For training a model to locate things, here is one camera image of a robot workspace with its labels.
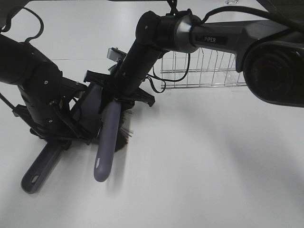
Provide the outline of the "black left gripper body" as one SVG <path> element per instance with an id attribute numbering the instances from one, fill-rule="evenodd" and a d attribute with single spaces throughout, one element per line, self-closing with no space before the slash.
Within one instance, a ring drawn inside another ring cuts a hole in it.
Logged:
<path id="1" fill-rule="evenodd" d="M 25 104 L 16 106 L 15 114 L 20 116 L 19 107 L 24 106 L 33 122 L 43 130 L 65 132 L 69 126 L 76 136 L 80 135 L 69 124 L 69 116 L 87 85 L 68 78 L 28 78 L 16 85 Z"/>

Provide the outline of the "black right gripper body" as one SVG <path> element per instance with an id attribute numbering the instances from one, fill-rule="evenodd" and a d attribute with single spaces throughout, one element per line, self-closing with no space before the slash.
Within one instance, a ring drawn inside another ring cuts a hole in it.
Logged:
<path id="1" fill-rule="evenodd" d="M 154 51 L 129 51 L 123 60 L 111 67 L 110 74 L 88 70 L 84 81 L 101 86 L 101 111 L 114 99 L 126 103 L 127 109 L 132 108 L 136 101 L 152 106 L 154 96 L 142 90 L 140 84 L 154 63 Z"/>

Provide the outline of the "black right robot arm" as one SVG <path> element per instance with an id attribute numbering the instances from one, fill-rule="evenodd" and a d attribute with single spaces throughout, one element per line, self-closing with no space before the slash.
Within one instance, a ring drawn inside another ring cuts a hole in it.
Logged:
<path id="1" fill-rule="evenodd" d="M 215 22 L 189 10 L 176 15 L 144 13 L 136 26 L 135 41 L 121 55 L 110 75 L 88 71 L 85 82 L 103 87 L 121 102 L 152 105 L 153 96 L 139 86 L 155 62 L 170 51 L 191 54 L 199 48 L 231 53 L 237 72 L 249 90 L 274 105 L 304 105 L 304 27 L 295 21 L 247 7 L 237 11 L 260 20 Z"/>

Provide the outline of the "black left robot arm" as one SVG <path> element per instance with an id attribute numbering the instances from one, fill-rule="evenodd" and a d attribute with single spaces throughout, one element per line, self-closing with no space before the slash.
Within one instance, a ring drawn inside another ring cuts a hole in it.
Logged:
<path id="1" fill-rule="evenodd" d="M 58 66 L 30 43 L 1 35 L 0 80 L 18 87 L 25 104 L 8 105 L 34 135 L 46 141 L 91 142 L 91 134 L 69 108 L 87 86 L 63 77 Z"/>

